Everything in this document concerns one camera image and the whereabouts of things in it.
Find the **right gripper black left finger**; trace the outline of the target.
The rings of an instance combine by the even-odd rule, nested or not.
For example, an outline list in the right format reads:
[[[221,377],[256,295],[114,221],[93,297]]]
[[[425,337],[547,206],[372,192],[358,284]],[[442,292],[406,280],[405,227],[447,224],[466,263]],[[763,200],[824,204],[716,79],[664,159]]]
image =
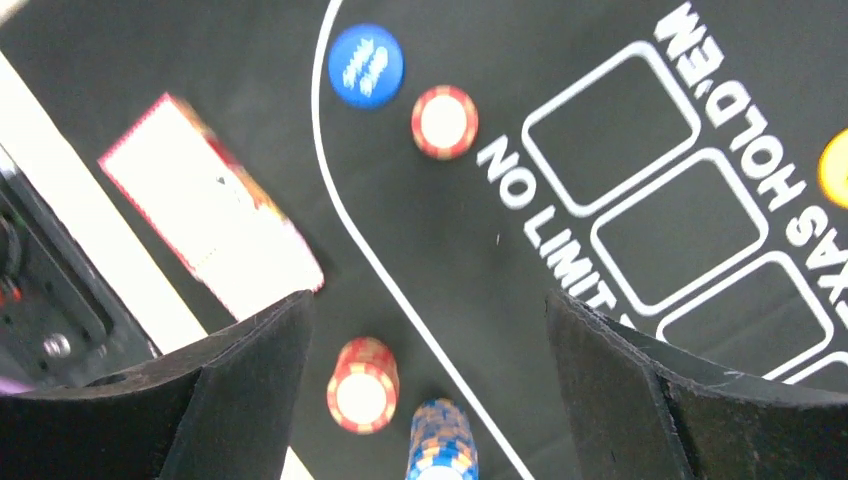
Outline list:
[[[5,479],[277,479],[314,300],[302,291],[77,388],[1,400]]]

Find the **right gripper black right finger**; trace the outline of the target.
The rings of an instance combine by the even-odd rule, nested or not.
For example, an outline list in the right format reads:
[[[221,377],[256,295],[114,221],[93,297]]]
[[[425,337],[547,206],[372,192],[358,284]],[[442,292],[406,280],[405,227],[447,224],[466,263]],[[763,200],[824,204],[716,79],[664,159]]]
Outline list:
[[[561,291],[548,338],[586,479],[843,479],[847,398],[739,372]]]

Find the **red poker chip stack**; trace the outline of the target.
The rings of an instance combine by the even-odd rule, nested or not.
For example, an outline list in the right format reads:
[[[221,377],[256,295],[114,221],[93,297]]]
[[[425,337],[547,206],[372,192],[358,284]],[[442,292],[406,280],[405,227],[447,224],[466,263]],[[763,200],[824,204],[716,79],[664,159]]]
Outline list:
[[[375,433],[392,420],[399,397],[398,367],[391,350],[373,337],[358,337],[340,351],[326,389],[332,418],[347,431]]]

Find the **blue poker chip stack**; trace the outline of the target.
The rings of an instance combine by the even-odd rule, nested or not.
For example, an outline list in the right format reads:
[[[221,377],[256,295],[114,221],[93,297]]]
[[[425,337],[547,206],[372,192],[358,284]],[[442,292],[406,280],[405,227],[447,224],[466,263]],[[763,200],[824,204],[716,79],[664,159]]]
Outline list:
[[[413,415],[406,480],[478,480],[467,415],[451,400],[423,402]]]

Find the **orange big blind button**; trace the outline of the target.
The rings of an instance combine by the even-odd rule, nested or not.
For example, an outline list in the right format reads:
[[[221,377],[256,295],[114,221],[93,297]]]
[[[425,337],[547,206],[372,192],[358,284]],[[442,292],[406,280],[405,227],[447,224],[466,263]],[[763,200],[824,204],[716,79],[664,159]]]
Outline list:
[[[836,134],[822,151],[817,177],[823,195],[834,205],[848,206],[848,130]]]

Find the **blue small blind button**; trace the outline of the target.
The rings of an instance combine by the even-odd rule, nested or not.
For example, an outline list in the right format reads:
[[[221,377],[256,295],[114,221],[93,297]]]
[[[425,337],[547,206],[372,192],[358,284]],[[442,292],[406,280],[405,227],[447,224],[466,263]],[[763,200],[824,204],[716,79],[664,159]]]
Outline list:
[[[358,24],[340,33],[327,58],[330,84],[346,104],[377,109],[400,90],[405,59],[400,44],[385,28]]]

